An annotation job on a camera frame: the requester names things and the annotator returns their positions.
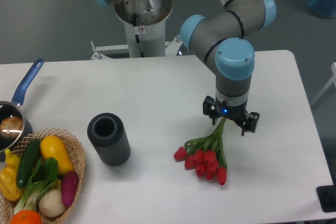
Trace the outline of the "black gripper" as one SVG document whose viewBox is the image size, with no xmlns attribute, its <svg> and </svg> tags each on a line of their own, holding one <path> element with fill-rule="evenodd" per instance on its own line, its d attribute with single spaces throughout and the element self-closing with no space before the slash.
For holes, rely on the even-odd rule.
<svg viewBox="0 0 336 224">
<path fill-rule="evenodd" d="M 203 101 L 203 114 L 211 118 L 213 125 L 216 125 L 218 118 L 232 120 L 241 127 L 241 136 L 244 136 L 246 132 L 255 132 L 260 117 L 257 112 L 249 113 L 246 105 L 247 101 L 237 106 L 229 106 L 226 101 L 220 102 L 218 98 L 207 96 Z"/>
</svg>

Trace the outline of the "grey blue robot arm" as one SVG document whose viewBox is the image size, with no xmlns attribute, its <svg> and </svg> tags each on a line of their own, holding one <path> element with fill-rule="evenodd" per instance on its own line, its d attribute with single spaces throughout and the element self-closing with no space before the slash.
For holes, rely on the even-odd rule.
<svg viewBox="0 0 336 224">
<path fill-rule="evenodd" d="M 165 55 L 165 21 L 172 0 L 95 0 L 114 4 L 124 23 L 132 58 Z M 212 19 L 189 17 L 180 29 L 183 45 L 216 77 L 215 97 L 206 97 L 203 113 L 213 121 L 227 118 L 243 132 L 254 132 L 259 119 L 246 109 L 255 67 L 255 51 L 245 36 L 271 24 L 277 14 L 274 0 L 220 0 L 223 12 Z"/>
</svg>

